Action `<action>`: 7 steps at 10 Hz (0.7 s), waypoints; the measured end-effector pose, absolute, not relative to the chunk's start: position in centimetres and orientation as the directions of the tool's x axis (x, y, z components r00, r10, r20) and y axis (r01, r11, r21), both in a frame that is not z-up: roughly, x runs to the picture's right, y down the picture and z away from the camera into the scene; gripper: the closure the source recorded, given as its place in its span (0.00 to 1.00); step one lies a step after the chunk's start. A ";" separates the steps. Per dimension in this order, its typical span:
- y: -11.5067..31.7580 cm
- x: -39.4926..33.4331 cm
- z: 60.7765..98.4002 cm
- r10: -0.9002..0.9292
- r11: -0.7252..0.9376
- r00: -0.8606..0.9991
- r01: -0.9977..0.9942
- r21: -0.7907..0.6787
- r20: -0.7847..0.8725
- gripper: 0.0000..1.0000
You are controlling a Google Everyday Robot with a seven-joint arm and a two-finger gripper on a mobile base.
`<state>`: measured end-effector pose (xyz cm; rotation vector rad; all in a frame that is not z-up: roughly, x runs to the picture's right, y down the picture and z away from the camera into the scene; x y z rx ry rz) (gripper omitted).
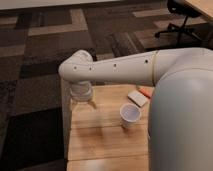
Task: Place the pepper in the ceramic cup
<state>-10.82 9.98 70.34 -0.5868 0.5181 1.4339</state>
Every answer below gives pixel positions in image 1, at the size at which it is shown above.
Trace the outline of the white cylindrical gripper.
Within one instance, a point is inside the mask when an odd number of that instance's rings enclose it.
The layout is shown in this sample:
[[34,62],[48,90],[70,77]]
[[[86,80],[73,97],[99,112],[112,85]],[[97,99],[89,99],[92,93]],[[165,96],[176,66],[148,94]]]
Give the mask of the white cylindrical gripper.
[[72,83],[70,85],[70,94],[74,99],[71,100],[70,110],[73,112],[80,102],[86,102],[93,109],[97,109],[96,103],[91,99],[93,95],[92,85],[89,81]]

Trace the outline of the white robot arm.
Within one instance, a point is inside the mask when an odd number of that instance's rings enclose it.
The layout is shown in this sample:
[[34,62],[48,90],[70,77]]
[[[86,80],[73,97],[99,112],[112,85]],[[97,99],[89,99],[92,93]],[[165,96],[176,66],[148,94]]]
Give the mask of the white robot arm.
[[150,171],[213,171],[213,50],[154,50],[95,61],[78,50],[58,69],[73,96],[90,96],[91,83],[150,86]]

